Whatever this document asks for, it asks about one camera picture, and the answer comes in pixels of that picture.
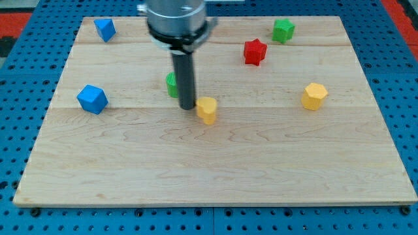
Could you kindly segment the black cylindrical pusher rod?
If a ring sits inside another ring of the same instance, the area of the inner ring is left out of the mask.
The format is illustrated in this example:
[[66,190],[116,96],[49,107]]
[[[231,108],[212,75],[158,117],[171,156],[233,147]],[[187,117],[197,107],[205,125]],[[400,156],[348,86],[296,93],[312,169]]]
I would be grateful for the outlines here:
[[195,74],[192,54],[172,54],[174,75],[180,108],[191,110],[195,107]]

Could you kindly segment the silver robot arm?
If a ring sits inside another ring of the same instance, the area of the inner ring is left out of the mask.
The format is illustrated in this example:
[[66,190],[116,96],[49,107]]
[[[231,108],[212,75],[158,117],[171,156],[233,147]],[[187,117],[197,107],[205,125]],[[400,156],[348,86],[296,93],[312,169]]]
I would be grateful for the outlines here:
[[208,18],[204,0],[145,0],[137,11],[146,17],[149,34],[171,53],[180,108],[195,107],[193,53],[209,38],[217,18]]

